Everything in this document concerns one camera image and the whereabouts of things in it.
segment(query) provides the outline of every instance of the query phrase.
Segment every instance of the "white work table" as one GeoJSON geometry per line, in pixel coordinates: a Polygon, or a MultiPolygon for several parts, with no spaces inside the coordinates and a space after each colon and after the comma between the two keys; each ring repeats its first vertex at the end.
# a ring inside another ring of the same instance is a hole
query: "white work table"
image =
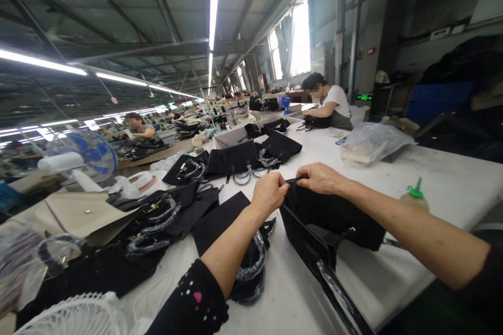
{"type": "MultiPolygon", "coordinates": [[[[392,164],[378,162],[366,169],[349,167],[341,160],[341,147],[335,144],[346,131],[302,132],[295,130],[297,126],[290,126],[288,137],[301,143],[303,148],[280,167],[285,179],[294,178],[298,167],[321,161],[351,179],[399,198],[407,186],[414,185],[421,176],[421,189],[431,213],[466,230],[475,225],[503,193],[501,164],[409,146],[392,164]]],[[[225,178],[212,183],[220,187],[225,178]]],[[[254,179],[246,186],[238,186],[230,180],[220,193],[220,203],[239,191],[251,200],[253,189],[254,179]]],[[[279,210],[271,215],[274,216],[277,226],[266,255],[264,294],[252,306],[229,301],[229,320],[219,333],[344,333],[319,283],[291,246],[279,210]]],[[[133,325],[131,314],[136,299],[137,317],[153,318],[162,299],[169,296],[198,257],[191,235],[168,248],[155,275],[122,299],[129,324],[133,325]],[[170,277],[146,292],[166,275],[170,277]]],[[[434,279],[405,250],[382,245],[378,252],[371,252],[348,241],[343,241],[339,248],[336,275],[375,330],[405,308],[434,279]]]]}

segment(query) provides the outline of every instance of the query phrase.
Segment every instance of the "green bottle cap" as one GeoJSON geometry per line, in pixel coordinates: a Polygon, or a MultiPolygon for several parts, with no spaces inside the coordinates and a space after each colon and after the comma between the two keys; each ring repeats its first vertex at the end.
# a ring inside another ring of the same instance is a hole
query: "green bottle cap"
{"type": "Polygon", "coordinates": [[[416,199],[422,199],[424,197],[423,193],[421,192],[421,182],[423,181],[422,177],[419,177],[418,179],[418,184],[416,187],[409,186],[407,190],[409,190],[409,195],[412,197],[415,197],[416,199]]]}

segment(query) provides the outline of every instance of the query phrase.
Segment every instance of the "blue fan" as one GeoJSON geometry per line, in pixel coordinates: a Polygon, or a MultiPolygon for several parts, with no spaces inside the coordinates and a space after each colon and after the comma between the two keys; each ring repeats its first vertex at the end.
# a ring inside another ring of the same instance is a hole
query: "blue fan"
{"type": "Polygon", "coordinates": [[[288,109],[288,107],[290,106],[290,98],[286,95],[286,94],[281,94],[279,97],[278,97],[278,104],[279,104],[279,107],[282,107],[284,108],[284,112],[283,112],[283,115],[288,115],[288,114],[291,114],[292,112],[288,109]]]}
{"type": "Polygon", "coordinates": [[[102,191],[97,183],[110,178],[117,169],[114,150],[94,132],[74,130],[57,134],[47,151],[49,157],[38,162],[39,169],[75,178],[85,191],[102,191]]]}

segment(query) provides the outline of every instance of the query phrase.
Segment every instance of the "green digital display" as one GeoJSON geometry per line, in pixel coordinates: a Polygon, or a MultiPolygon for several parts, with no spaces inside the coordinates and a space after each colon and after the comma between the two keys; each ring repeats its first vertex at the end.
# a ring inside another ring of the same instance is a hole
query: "green digital display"
{"type": "Polygon", "coordinates": [[[357,101],[372,101],[372,94],[358,94],[356,96],[357,101]]]}

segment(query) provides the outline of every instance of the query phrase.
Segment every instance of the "hand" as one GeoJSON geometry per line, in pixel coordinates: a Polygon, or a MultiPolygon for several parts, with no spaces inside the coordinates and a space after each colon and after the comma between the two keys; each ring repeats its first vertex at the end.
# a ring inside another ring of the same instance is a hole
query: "hand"
{"type": "Polygon", "coordinates": [[[260,210],[265,218],[283,204],[290,185],[281,173],[266,174],[255,183],[251,206],[260,210]]]}
{"type": "Polygon", "coordinates": [[[305,177],[305,179],[298,180],[298,186],[326,195],[342,195],[352,182],[321,162],[300,167],[296,178],[300,177],[305,177]]]}

